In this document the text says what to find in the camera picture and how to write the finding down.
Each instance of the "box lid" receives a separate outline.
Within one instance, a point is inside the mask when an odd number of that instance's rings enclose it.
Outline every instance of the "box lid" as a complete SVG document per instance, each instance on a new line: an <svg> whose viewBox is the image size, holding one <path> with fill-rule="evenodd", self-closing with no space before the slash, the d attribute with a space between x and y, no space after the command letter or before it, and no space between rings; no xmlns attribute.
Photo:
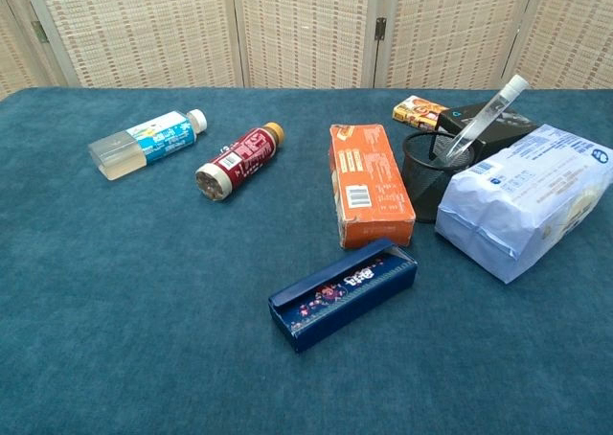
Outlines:
<svg viewBox="0 0 613 435"><path fill-rule="evenodd" d="M355 265L368 260L370 257L380 253L383 250L391 248L395 244L389 239L378 239L368 245L360 248L359 250L351 253L347 258L343 258L341 261L333 263L328 267L323 268L319 272L315 272L304 279L299 280L294 285L278 291L270 296L268 302L275 308L281 307L310 290L318 287L327 280L330 280L348 269L351 269Z"/></svg>

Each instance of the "black mesh pen holder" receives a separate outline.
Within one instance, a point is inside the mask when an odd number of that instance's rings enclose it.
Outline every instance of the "black mesh pen holder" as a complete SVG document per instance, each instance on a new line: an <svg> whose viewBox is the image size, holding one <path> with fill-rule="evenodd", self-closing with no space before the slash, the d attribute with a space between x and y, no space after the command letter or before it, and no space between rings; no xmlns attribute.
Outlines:
<svg viewBox="0 0 613 435"><path fill-rule="evenodd" d="M402 181L419 222L436 220L451 176L468 168L475 157L470 146L450 165L437 162L438 155L449 148L453 138L449 133L426 131L407 136L402 143Z"/></svg>

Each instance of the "small box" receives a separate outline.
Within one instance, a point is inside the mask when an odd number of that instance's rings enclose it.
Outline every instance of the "small box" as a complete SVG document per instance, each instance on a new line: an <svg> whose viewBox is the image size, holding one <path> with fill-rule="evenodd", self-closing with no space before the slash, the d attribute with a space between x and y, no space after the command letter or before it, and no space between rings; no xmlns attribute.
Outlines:
<svg viewBox="0 0 613 435"><path fill-rule="evenodd" d="M439 116L437 130L457 135L486 104L487 102L446 109ZM508 148L538 127L539 125L530 119L507 108L472 144L475 149L473 163Z"/></svg>
<svg viewBox="0 0 613 435"><path fill-rule="evenodd" d="M392 118L424 131L432 131L445 106L411 95L392 111Z"/></svg>
<svg viewBox="0 0 613 435"><path fill-rule="evenodd" d="M436 231L505 284L593 210L613 180L613 150L552 126L456 173Z"/></svg>
<svg viewBox="0 0 613 435"><path fill-rule="evenodd" d="M270 315L301 352L411 286L417 269L389 239L379 239L270 296Z"/></svg>
<svg viewBox="0 0 613 435"><path fill-rule="evenodd" d="M332 187L341 246L387 237L408 245L415 212L383 126L330 127Z"/></svg>

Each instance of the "barcode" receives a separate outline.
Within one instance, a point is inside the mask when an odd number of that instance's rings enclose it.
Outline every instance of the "barcode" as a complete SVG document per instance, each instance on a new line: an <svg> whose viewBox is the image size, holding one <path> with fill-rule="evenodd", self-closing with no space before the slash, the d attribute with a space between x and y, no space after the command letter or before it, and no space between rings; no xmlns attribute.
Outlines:
<svg viewBox="0 0 613 435"><path fill-rule="evenodd" d="M489 164L488 162L479 162L472 168L472 170L477 174L483 174L485 172L489 172L492 167L493 165Z"/></svg>
<svg viewBox="0 0 613 435"><path fill-rule="evenodd" d="M230 170L235 165L238 165L242 159L240 156L234 152L230 152L224 158L219 160L219 163L224 166L226 169Z"/></svg>
<svg viewBox="0 0 613 435"><path fill-rule="evenodd" d="M349 208L359 207L372 207L371 196L368 194L368 186L347 186L345 188L347 193L347 201L349 202Z"/></svg>

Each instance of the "white package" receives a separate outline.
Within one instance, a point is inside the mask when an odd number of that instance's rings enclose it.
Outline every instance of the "white package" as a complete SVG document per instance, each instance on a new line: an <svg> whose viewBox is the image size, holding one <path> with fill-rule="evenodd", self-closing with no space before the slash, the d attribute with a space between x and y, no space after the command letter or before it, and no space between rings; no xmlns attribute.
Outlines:
<svg viewBox="0 0 613 435"><path fill-rule="evenodd" d="M613 151L552 126L455 174L436 231L508 284L596 206Z"/></svg>

